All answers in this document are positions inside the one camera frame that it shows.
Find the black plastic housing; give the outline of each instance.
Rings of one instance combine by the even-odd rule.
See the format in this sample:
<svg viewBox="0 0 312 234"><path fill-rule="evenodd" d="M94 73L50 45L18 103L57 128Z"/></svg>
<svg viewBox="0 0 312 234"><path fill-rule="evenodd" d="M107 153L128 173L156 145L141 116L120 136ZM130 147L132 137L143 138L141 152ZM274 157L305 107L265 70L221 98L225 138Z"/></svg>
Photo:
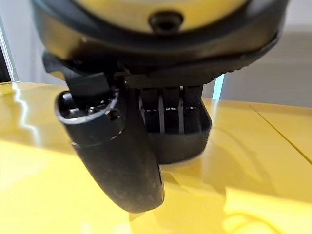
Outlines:
<svg viewBox="0 0 312 234"><path fill-rule="evenodd" d="M159 37L126 31L90 15L73 1L32 0L49 52L85 64L114 59L137 71L260 50L280 31L288 0L250 0L228 17L193 31Z"/></svg>
<svg viewBox="0 0 312 234"><path fill-rule="evenodd" d="M82 162L118 206L131 213L162 204L164 190L156 156L149 143L135 91L121 94L94 114L70 117L61 93L56 114Z"/></svg>

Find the glossy yellow surface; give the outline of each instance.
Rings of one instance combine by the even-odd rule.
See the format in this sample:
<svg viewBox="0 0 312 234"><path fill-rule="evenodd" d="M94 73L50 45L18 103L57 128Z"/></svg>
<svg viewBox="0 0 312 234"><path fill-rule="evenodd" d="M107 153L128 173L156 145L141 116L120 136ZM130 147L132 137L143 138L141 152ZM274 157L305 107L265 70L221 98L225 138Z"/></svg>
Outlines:
<svg viewBox="0 0 312 234"><path fill-rule="evenodd" d="M53 111L63 89L0 85L0 234L312 233L312 165L252 103L205 101L214 121L205 152L162 166L164 204L130 214L71 149Z"/></svg>
<svg viewBox="0 0 312 234"><path fill-rule="evenodd" d="M251 106L312 164L312 108L259 103Z"/></svg>

